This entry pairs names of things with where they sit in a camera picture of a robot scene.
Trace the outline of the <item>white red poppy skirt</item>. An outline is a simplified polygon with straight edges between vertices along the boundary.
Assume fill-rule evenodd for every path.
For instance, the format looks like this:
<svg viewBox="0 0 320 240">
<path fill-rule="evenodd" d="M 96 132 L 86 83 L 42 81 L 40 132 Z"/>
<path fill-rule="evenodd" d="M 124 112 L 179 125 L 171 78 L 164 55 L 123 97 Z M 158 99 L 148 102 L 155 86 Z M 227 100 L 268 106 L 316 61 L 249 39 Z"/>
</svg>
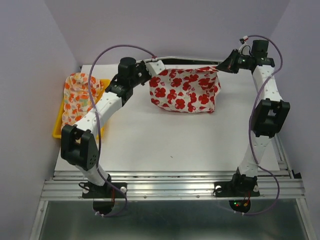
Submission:
<svg viewBox="0 0 320 240">
<path fill-rule="evenodd" d="M 220 90 L 214 66 L 166 69 L 149 81 L 151 103 L 177 113 L 213 113 Z"/>
</svg>

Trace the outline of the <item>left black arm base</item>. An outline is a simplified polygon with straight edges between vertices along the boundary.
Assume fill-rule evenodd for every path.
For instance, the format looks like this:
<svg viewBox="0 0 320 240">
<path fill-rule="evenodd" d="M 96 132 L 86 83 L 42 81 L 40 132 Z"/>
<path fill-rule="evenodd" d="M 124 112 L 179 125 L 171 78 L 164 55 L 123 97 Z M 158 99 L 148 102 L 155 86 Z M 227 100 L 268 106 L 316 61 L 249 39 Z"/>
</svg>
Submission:
<svg viewBox="0 0 320 240">
<path fill-rule="evenodd" d="M 82 189 L 83 199 L 124 199 L 124 195 L 105 183 L 103 186 L 94 185 L 91 182 L 80 182 L 78 186 Z"/>
</svg>

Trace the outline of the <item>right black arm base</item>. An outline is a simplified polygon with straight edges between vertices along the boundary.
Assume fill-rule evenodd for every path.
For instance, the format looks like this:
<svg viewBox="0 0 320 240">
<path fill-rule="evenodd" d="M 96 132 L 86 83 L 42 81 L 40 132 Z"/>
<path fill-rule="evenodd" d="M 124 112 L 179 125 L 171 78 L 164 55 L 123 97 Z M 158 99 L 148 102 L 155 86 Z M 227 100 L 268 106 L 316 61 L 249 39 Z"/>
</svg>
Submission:
<svg viewBox="0 0 320 240">
<path fill-rule="evenodd" d="M 231 181 L 215 181 L 214 194 L 218 198 L 259 197 L 260 192 L 252 186 L 233 184 Z"/>
</svg>

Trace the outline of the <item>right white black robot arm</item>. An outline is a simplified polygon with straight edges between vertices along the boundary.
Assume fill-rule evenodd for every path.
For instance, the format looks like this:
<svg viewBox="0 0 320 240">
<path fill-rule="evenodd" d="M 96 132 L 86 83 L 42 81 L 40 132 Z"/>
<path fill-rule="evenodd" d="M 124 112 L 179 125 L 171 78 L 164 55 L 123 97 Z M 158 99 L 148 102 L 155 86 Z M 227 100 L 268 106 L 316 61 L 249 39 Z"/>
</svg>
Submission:
<svg viewBox="0 0 320 240">
<path fill-rule="evenodd" d="M 247 53 L 247 39 L 241 39 L 242 46 L 234 49 L 216 69 L 220 72 L 237 74 L 249 70 L 257 90 L 249 117 L 249 145 L 242 162 L 231 180 L 216 181 L 214 196 L 220 198 L 259 196 L 258 170 L 264 152 L 271 139 L 280 132 L 291 105 L 281 97 L 275 80 L 275 62 L 268 57 L 269 40 L 254 40 Z"/>
</svg>

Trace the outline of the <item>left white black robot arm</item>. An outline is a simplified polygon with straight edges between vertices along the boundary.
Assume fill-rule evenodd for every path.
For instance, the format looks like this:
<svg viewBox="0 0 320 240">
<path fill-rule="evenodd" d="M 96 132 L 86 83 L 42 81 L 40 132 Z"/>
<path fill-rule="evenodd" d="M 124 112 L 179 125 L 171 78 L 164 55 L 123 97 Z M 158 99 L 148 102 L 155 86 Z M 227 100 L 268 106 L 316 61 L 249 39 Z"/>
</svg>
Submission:
<svg viewBox="0 0 320 240">
<path fill-rule="evenodd" d="M 95 106 L 74 125 L 67 124 L 61 130 L 61 158 L 79 169 L 100 197 L 111 193 L 110 176 L 99 164 L 96 138 L 101 137 L 101 127 L 126 104 L 136 86 L 144 85 L 163 70 L 161 61 L 136 62 L 132 57 L 122 58 L 117 74 Z"/>
</svg>

